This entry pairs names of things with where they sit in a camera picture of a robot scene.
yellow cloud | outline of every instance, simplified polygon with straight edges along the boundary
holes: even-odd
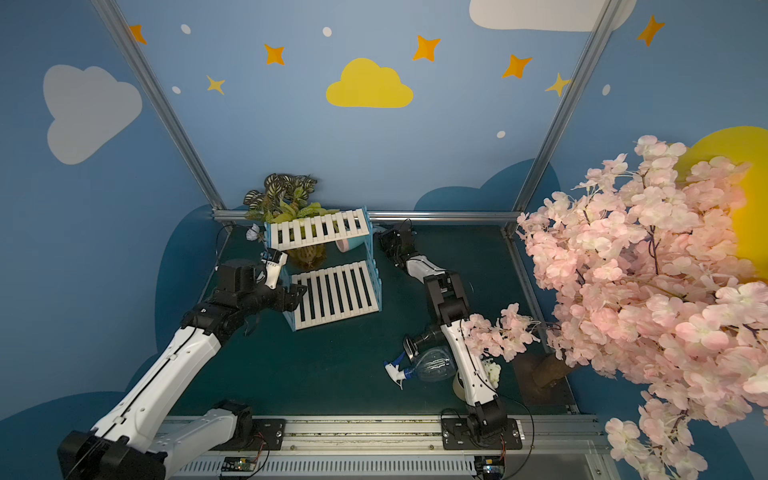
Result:
[[[356,58],[344,67],[341,81],[328,87],[326,98],[337,107],[401,108],[411,103],[413,90],[391,68]]]

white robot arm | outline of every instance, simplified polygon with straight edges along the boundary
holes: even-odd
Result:
[[[267,308],[296,309],[306,287],[279,285],[286,258],[268,249],[259,266],[219,266],[219,286],[187,312],[136,386],[90,432],[72,432],[61,443],[62,475],[67,480],[166,480],[217,445],[244,442],[251,434],[251,411],[232,402],[221,402],[177,432],[159,439],[155,435],[181,393],[246,316]]]
[[[386,256],[419,282],[427,291],[429,312],[435,322],[416,338],[406,336],[403,349],[411,362],[424,346],[447,340],[464,383],[465,401],[469,415],[468,427],[480,441],[498,437],[507,427],[504,404],[491,382],[481,360],[472,355],[465,343],[463,320],[469,318],[468,303],[461,278],[430,262],[415,250],[410,228],[393,228],[379,234],[379,243]]]

white shelf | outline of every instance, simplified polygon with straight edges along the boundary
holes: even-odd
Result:
[[[362,216],[362,210],[356,211]],[[291,283],[308,287],[303,304],[293,312],[295,330],[379,311],[366,262],[300,273],[291,276]]]
[[[300,218],[290,222],[271,223],[267,224],[267,228],[269,229],[267,234],[269,247],[283,251],[346,238],[363,237],[370,233],[362,208],[337,214]]]

brown tree trunk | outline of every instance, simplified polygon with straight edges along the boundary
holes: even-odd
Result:
[[[540,389],[553,386],[555,383],[563,379],[568,373],[573,372],[580,365],[570,367],[565,365],[564,360],[558,360],[554,353],[538,364],[533,370],[531,376],[533,376],[533,383]]]

spray nozzle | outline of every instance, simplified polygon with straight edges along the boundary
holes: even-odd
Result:
[[[409,376],[406,376],[406,372],[400,371],[400,362],[402,359],[406,356],[406,353],[403,352],[400,354],[397,359],[395,359],[394,362],[384,362],[384,370],[389,374],[389,378],[392,379],[394,383],[397,383],[397,385],[402,390],[402,381],[409,378]]]

